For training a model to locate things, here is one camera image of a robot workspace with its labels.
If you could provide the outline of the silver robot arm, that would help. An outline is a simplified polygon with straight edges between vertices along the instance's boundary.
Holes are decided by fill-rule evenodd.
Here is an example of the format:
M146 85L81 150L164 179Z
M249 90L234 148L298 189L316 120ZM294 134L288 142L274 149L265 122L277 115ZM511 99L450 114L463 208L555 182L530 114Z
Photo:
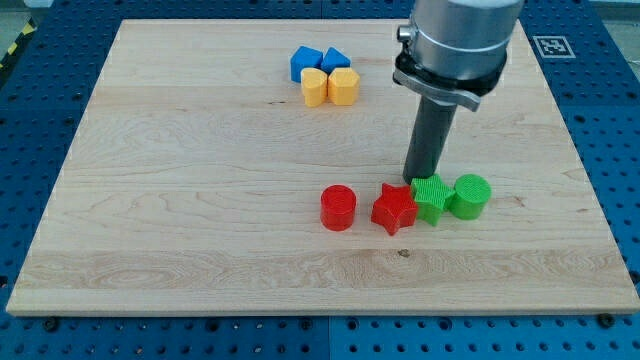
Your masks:
M442 106L476 111L507 60L522 0L416 0L397 29L393 81Z

